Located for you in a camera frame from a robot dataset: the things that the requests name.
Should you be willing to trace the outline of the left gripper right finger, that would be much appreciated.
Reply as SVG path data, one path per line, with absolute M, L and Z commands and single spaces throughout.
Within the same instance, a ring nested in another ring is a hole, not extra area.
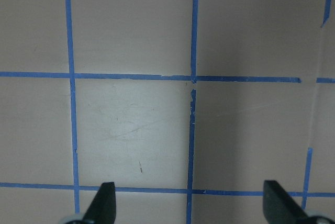
M 269 224 L 334 223 L 326 216 L 307 214 L 275 180 L 263 183 L 263 215 Z

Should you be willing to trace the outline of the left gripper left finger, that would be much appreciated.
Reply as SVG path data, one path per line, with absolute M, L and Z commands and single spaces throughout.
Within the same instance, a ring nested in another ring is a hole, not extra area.
M 87 211 L 62 218 L 59 223 L 112 224 L 116 220 L 114 182 L 102 183 Z

